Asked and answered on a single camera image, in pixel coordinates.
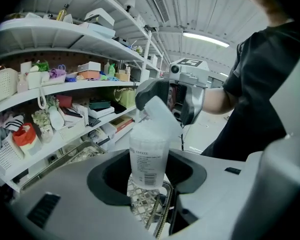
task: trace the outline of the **wicker basket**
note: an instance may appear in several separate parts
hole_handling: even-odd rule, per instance
[[[73,122],[72,124],[62,127],[58,132],[61,138],[65,142],[68,142],[79,134],[83,133],[85,131],[85,128],[85,119],[81,118],[80,120]]]
[[[17,92],[18,72],[12,68],[0,70],[0,101]]]
[[[24,153],[14,143],[12,133],[2,141],[2,148],[0,149],[0,172],[6,174],[9,170],[13,170],[24,159]]]

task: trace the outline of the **ceiling light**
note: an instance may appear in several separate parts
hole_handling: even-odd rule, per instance
[[[229,47],[229,44],[223,41],[219,41],[217,39],[202,35],[202,34],[195,34],[195,33],[190,33],[190,32],[186,32],[184,31],[183,36],[186,38],[196,38],[196,39],[200,39],[200,40],[204,40],[210,43],[214,43],[216,45],[222,46],[222,47]]]

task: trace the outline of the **yellow bottle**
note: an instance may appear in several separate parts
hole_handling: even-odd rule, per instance
[[[69,7],[69,4],[65,4],[63,9],[61,11],[59,11],[58,17],[56,17],[57,21],[62,22],[65,18],[65,16],[67,15],[67,8]]]

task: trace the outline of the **bottle label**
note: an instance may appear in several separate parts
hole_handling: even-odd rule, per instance
[[[132,175],[140,185],[155,186],[158,170],[164,169],[163,153],[137,150],[130,147]]]

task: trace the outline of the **ceiling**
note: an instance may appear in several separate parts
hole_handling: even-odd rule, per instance
[[[117,0],[122,5],[125,1]],[[202,59],[207,61],[211,71],[228,74],[236,57],[237,45],[267,26],[264,14],[249,0],[162,1],[169,18],[167,22],[163,21],[154,0],[136,0],[135,9],[149,26],[156,27],[152,36],[164,52],[165,64],[181,57]],[[183,37],[183,30],[226,41],[230,46],[224,48]]]

